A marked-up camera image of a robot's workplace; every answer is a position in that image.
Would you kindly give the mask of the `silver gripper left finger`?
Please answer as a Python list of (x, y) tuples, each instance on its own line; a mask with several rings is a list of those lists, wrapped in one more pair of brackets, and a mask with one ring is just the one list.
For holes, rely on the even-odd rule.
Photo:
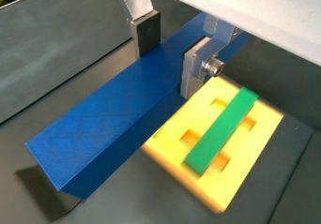
[(161, 13), (151, 0), (119, 0), (126, 11), (137, 57), (142, 57), (161, 42)]

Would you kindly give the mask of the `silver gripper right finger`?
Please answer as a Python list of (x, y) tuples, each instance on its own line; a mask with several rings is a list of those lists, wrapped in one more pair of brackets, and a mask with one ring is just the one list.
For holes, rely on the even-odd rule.
[(240, 36), (241, 29), (211, 16), (206, 15), (203, 31), (207, 33), (183, 54), (181, 95), (190, 98), (202, 87), (205, 77), (217, 77), (225, 62), (218, 59), (219, 52)]

